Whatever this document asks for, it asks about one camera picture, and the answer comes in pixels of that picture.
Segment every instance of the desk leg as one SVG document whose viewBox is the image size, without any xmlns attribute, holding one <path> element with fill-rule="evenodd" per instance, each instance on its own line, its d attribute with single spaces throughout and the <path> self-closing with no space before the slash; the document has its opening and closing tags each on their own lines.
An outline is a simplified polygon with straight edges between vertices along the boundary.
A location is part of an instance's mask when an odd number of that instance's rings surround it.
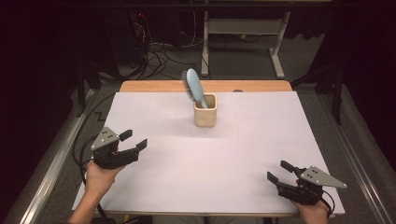
<svg viewBox="0 0 396 224">
<path fill-rule="evenodd" d="M 205 21 L 204 21 L 204 48 L 202 50 L 202 61 L 201 61 L 202 77 L 207 77 L 209 75 L 209 49 L 207 47 L 207 41 L 209 37 L 208 25 L 209 25 L 209 15 L 208 12 L 206 11 Z"/>
<path fill-rule="evenodd" d="M 279 31 L 277 33 L 277 40 L 276 40 L 276 45 L 273 49 L 269 49 L 271 59 L 275 68 L 276 76 L 279 79 L 285 78 L 285 74 L 283 73 L 282 66 L 280 65 L 279 58 L 277 57 L 277 53 L 279 52 L 280 44 L 282 43 L 283 35 L 285 34 L 286 27 L 288 26 L 289 22 L 289 16 L 290 12 L 287 11 L 285 12 L 285 15 L 283 16 L 283 21 L 281 25 L 279 26 Z"/>
</svg>

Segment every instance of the cup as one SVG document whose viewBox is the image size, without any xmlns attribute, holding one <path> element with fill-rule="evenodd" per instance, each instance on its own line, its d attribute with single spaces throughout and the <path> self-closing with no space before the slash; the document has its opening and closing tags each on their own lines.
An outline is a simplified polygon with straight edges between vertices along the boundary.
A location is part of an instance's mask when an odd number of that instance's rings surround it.
<svg viewBox="0 0 396 224">
<path fill-rule="evenodd" d="M 202 108 L 201 103 L 194 102 L 194 123 L 197 127 L 214 127 L 216 125 L 218 103 L 216 95 L 205 93 L 204 99 L 207 108 Z"/>
</svg>

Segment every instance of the human hand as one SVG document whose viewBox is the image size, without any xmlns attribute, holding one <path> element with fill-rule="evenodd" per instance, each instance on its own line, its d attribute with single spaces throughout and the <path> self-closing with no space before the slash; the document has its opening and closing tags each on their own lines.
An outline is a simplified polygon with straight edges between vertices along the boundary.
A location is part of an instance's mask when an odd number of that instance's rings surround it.
<svg viewBox="0 0 396 224">
<path fill-rule="evenodd" d="M 102 198 L 114 183 L 116 175 L 125 166 L 116 168 L 114 170 L 102 169 L 95 162 L 90 161 L 87 165 L 87 183 L 85 192 L 96 194 Z"/>
<path fill-rule="evenodd" d="M 291 201 L 300 211 L 300 216 L 305 224 L 326 224 L 328 207 L 322 201 L 315 205 L 302 205 Z"/>
</svg>

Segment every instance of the human arm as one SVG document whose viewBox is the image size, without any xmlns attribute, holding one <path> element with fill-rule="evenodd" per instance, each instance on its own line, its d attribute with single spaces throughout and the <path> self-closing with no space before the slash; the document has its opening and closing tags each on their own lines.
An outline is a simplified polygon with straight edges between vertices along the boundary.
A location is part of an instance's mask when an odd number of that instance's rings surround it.
<svg viewBox="0 0 396 224">
<path fill-rule="evenodd" d="M 69 218 L 69 224 L 90 224 L 96 207 L 102 197 L 108 192 L 114 183 L 116 175 L 124 167 L 114 170 L 106 170 L 99 167 L 94 162 L 87 165 L 87 182 L 84 195 L 81 198 L 76 210 Z"/>
<path fill-rule="evenodd" d="M 300 211 L 301 219 L 305 224 L 327 224 L 328 207 L 322 201 L 315 205 L 302 205 L 291 201 Z"/>
</svg>

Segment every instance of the gray carpet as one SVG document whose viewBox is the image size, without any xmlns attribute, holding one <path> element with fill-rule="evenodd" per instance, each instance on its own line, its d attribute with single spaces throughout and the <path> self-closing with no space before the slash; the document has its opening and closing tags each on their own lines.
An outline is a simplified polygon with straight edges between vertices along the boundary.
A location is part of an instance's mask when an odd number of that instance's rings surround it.
<svg viewBox="0 0 396 224">
<path fill-rule="evenodd" d="M 282 43 L 279 58 L 282 63 L 286 80 L 294 80 L 303 76 L 311 64 L 316 50 L 321 42 L 321 38 L 303 40 L 285 39 Z M 213 39 L 212 49 L 209 54 L 209 66 L 211 79 L 276 79 L 275 72 L 271 65 L 271 59 L 267 49 L 273 46 L 275 40 L 266 37 L 254 43 L 241 43 L 240 41 L 228 41 L 227 47 L 222 49 L 224 42 L 221 39 Z M 166 53 L 175 61 L 183 63 L 195 63 L 195 69 L 199 73 L 201 69 L 201 48 L 175 49 L 166 47 Z M 161 61 L 152 60 L 152 66 L 158 65 Z M 179 79 L 181 71 L 193 67 L 193 64 L 174 63 L 168 61 L 162 73 L 149 79 Z M 128 65 L 122 65 L 120 70 L 123 74 L 131 72 Z M 154 71 L 149 68 L 145 76 Z M 346 209 L 346 214 L 338 216 L 330 223 L 378 223 L 373 212 L 373 207 L 366 199 L 362 191 L 361 182 L 357 178 L 356 171 L 347 156 L 345 140 L 340 138 L 339 130 L 334 126 L 332 117 L 326 110 L 323 97 L 318 96 L 313 91 L 315 85 L 301 85 L 295 90 L 298 92 L 302 102 L 304 112 L 312 128 L 318 146 L 324 160 L 332 175 L 348 184 L 348 189 L 339 190 L 341 201 Z M 120 83 L 105 83 L 103 88 L 97 92 L 94 105 L 99 104 L 103 99 L 119 90 Z M 111 100 L 103 101 L 92 113 L 81 130 L 76 143 L 77 154 L 86 139 L 99 132 L 103 125 L 103 119 L 111 106 Z M 391 213 L 396 202 L 396 178 L 386 159 L 382 155 L 374 138 L 371 136 L 359 111 L 353 104 L 347 89 L 344 88 L 342 103 L 342 129 L 344 130 L 348 143 L 357 149 L 357 156 L 364 164 L 368 176 L 370 176 L 373 186 L 379 191 L 382 202 L 390 211 L 390 217 L 396 220 L 394 213 Z M 41 182 L 46 168 L 48 169 L 56 150 L 49 149 L 43 161 L 37 167 L 35 175 L 32 176 L 25 191 L 9 213 L 5 223 L 19 223 L 29 205 L 30 200 Z M 38 216 L 36 223 L 66 223 L 71 214 L 71 207 L 81 184 L 78 174 L 78 167 L 75 165 L 70 153 L 64 162 L 64 167 L 50 194 L 43 210 Z M 114 216 L 121 223 L 123 216 Z M 281 218 L 279 223 L 302 223 L 299 218 Z"/>
</svg>

